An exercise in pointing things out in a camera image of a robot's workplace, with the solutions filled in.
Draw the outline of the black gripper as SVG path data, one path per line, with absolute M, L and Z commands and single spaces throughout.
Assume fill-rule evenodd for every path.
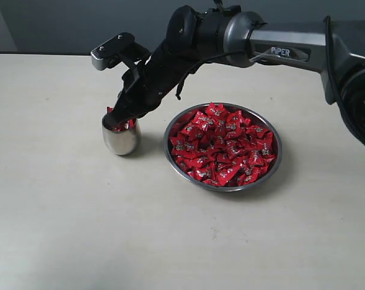
M 104 127 L 120 127 L 128 119 L 141 118 L 155 110 L 198 61 L 199 54 L 194 48 L 172 51 L 166 42 L 161 43 L 146 63 L 138 63 L 137 79 L 131 69 L 123 74 L 123 89 L 115 108 L 106 108 Z

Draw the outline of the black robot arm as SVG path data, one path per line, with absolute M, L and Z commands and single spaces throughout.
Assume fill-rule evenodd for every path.
M 179 97 L 187 76 L 204 64 L 259 63 L 319 73 L 326 102 L 338 106 L 349 132 L 365 146 L 365 20 L 269 24 L 221 1 L 203 13 L 185 5 L 173 13 L 155 51 L 123 33 L 100 46 L 100 58 L 104 68 L 128 67 L 118 100 L 103 117 L 108 128 L 155 110 L 171 90 Z

